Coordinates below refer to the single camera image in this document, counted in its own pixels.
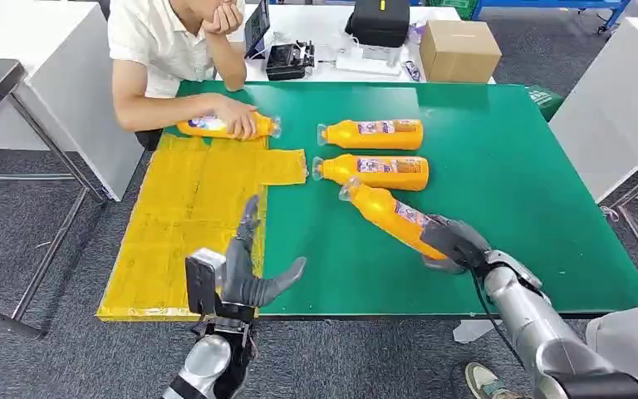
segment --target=person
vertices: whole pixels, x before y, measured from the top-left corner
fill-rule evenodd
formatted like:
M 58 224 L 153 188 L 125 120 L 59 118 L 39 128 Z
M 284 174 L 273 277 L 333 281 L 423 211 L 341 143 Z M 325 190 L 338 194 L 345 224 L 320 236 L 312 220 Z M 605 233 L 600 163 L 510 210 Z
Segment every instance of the person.
M 109 47 L 112 95 L 120 126 L 154 150 L 161 128 L 214 113 L 234 137 L 255 132 L 255 107 L 217 93 L 174 98 L 183 79 L 214 68 L 226 89 L 246 80 L 245 0 L 112 0 Z
M 586 344 L 615 369 L 638 379 L 638 308 L 608 313 L 586 326 Z M 528 399 L 505 388 L 493 372 L 477 362 L 465 368 L 465 380 L 476 399 Z
M 477 362 L 466 365 L 465 378 L 475 399 L 529 399 L 505 388 L 495 373 Z

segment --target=gray carpet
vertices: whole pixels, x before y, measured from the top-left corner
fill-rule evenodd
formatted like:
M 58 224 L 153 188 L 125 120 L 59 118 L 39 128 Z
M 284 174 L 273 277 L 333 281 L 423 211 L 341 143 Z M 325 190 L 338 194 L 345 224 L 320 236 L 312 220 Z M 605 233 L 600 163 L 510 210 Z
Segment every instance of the gray carpet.
M 503 50 L 495 78 L 568 93 L 602 48 L 594 14 L 486 9 L 483 18 Z M 105 209 L 90 200 L 26 314 L 50 327 L 34 341 L 0 329 L 0 398 L 158 397 L 194 343 L 188 323 L 102 323 L 93 314 L 135 203 L 149 156 L 124 201 Z M 0 151 L 0 170 L 58 170 L 47 154 Z M 76 196 L 74 183 L 0 184 L 0 310 L 9 312 L 44 247 Z M 638 217 L 638 204 L 631 210 Z M 629 229 L 613 226 L 638 265 Z M 579 330 L 585 325 L 572 321 Z M 469 397 L 459 365 L 478 360 L 506 384 L 529 382 L 491 332 L 454 343 L 455 321 L 261 321 L 259 358 L 244 397 Z

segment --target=yellow foam mat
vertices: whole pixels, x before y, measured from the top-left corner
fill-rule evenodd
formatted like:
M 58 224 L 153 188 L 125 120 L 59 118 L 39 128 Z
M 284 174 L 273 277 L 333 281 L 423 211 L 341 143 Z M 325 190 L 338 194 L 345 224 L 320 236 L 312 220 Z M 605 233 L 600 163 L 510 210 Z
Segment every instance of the yellow foam mat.
M 198 319 L 187 308 L 184 257 L 202 247 L 223 253 L 248 197 L 259 194 L 261 224 L 253 242 L 253 272 L 259 275 L 265 186 L 304 183 L 306 174 L 303 150 L 267 150 L 267 140 L 205 145 L 163 135 L 96 316 L 105 321 Z

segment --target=robotic hand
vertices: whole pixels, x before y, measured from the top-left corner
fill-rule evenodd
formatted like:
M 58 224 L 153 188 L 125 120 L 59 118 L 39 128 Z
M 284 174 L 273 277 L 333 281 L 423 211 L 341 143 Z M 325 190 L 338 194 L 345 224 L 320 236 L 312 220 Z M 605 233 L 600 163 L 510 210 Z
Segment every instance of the robotic hand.
M 189 310 L 209 319 L 184 366 L 163 393 L 164 399 L 235 397 L 253 359 L 256 308 L 270 303 L 304 272 L 307 260 L 297 258 L 276 278 L 253 275 L 251 248 L 259 224 L 257 212 L 258 197 L 254 195 L 246 203 L 225 256 L 200 249 L 185 260 Z
M 586 346 L 554 310 L 542 282 L 515 258 L 491 250 L 466 223 L 439 215 L 430 216 L 421 240 L 449 258 L 426 259 L 427 267 L 469 271 L 479 297 L 480 287 L 485 288 L 507 340 L 533 376 L 534 399 L 638 399 L 638 380 Z

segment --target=detergent bottle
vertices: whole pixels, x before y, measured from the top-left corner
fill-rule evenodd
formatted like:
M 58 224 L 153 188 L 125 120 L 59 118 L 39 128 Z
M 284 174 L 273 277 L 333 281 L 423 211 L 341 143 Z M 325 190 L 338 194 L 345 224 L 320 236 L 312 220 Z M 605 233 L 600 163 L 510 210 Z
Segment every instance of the detergent bottle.
M 333 160 L 315 157 L 314 180 L 329 179 L 344 185 L 352 176 L 370 187 L 420 191 L 429 180 L 429 163 L 418 156 L 339 155 Z
M 423 136 L 422 122 L 416 119 L 317 125 L 319 145 L 334 144 L 341 148 L 416 150 L 422 145 Z
M 280 118 L 268 118 L 257 112 L 253 113 L 256 123 L 256 134 L 249 140 L 257 139 L 265 135 L 278 138 L 280 136 Z M 181 121 L 177 124 L 180 132 L 186 135 L 196 135 L 201 137 L 218 137 L 230 139 L 231 134 L 226 131 L 226 124 L 223 123 L 214 113 L 210 113 L 199 118 Z
M 351 202 L 364 218 L 417 252 L 432 259 L 446 259 L 420 239 L 429 218 L 393 198 L 388 190 L 368 187 L 351 177 L 341 188 L 339 199 Z

